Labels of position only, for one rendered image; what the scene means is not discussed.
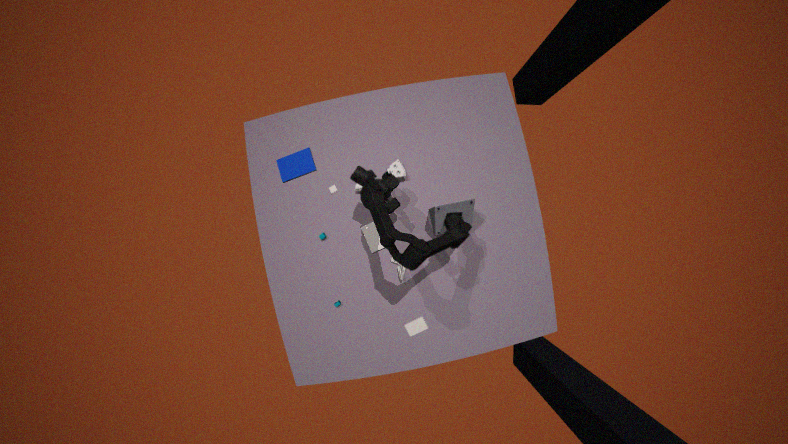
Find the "blue flat plate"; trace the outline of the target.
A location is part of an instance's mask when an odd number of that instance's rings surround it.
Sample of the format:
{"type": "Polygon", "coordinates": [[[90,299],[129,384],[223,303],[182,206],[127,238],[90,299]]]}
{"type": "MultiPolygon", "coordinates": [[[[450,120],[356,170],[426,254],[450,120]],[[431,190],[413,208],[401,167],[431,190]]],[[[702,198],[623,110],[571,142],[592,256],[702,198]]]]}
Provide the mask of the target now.
{"type": "Polygon", "coordinates": [[[310,148],[277,160],[282,182],[316,171],[310,148]]]}

